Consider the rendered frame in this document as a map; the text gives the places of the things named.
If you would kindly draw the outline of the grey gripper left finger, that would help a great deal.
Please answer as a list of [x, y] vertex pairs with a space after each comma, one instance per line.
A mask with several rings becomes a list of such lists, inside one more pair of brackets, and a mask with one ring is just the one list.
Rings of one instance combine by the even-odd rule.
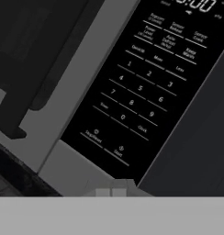
[[110, 196], [110, 182], [89, 182], [85, 188], [84, 196]]

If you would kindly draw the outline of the grey microwave door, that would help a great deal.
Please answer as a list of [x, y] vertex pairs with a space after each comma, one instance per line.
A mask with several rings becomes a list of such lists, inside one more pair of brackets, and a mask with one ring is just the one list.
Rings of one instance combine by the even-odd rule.
[[49, 102], [40, 111], [27, 112], [22, 140], [11, 140], [0, 131], [0, 143], [34, 172], [44, 164], [73, 110], [111, 45], [139, 0], [105, 0], [87, 30]]

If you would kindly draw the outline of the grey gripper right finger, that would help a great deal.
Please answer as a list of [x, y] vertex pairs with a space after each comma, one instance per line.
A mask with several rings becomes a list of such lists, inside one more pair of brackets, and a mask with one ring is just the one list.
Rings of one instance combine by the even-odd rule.
[[150, 194], [139, 189], [133, 179], [115, 179], [111, 182], [112, 196], [149, 197]]

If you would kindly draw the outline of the grey microwave with black keypad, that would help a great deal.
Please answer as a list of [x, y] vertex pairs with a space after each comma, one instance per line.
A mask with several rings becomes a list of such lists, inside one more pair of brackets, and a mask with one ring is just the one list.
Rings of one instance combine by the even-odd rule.
[[63, 196], [224, 196], [224, 0], [139, 0], [39, 174]]

